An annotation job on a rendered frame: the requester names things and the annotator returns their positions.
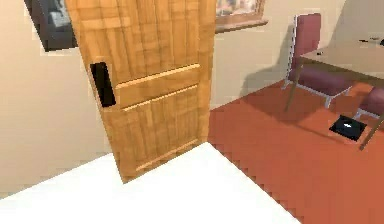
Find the light wooden room door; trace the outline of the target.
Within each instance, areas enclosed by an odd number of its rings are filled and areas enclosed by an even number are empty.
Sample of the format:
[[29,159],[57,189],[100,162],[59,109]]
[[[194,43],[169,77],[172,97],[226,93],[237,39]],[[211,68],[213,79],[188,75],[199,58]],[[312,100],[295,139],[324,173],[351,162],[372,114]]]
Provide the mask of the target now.
[[[215,0],[64,0],[122,181],[206,142]],[[102,107],[90,65],[105,62]]]

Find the wooden framed window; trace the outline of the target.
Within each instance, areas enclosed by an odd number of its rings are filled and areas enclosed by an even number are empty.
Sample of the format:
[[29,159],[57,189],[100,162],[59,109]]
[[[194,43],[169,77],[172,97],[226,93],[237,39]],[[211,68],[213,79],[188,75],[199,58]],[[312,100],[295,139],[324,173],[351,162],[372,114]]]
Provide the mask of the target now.
[[266,0],[216,0],[216,34],[266,25]]

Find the black square flat object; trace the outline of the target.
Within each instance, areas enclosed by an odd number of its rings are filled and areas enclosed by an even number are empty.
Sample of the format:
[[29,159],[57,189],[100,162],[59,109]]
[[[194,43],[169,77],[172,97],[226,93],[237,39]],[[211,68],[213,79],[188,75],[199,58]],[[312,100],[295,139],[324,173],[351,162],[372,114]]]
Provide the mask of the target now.
[[365,123],[344,115],[340,115],[329,130],[350,140],[357,141],[365,128]]

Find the brown dining table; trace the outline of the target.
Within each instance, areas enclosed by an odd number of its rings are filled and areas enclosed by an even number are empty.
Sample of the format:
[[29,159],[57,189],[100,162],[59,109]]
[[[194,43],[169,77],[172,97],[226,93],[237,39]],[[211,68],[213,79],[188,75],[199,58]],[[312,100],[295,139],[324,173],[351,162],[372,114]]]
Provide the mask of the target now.
[[305,66],[334,72],[354,82],[384,88],[384,46],[379,43],[352,41],[329,45],[301,55],[296,64],[296,79],[290,89],[285,111],[290,108],[300,73]]

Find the maroon chair with white frame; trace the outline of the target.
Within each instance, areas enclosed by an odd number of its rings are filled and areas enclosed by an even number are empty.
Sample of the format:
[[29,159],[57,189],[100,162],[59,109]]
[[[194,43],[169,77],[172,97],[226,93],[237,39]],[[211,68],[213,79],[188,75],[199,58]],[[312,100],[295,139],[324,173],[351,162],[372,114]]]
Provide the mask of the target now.
[[298,88],[324,97],[324,106],[328,108],[335,97],[349,92],[352,82],[332,72],[330,68],[323,68],[315,60],[316,56],[323,55],[318,48],[320,32],[320,13],[299,14],[294,17],[288,69],[282,88],[297,82]]
[[354,119],[368,115],[378,119],[384,113],[384,88],[373,87],[360,103]]

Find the dark framed wall picture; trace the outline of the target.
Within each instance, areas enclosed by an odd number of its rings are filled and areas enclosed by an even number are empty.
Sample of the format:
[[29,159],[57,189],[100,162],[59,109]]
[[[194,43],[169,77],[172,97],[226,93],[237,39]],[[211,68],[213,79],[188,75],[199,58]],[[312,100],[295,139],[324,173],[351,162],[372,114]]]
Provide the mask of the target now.
[[45,52],[77,47],[64,0],[24,0]]

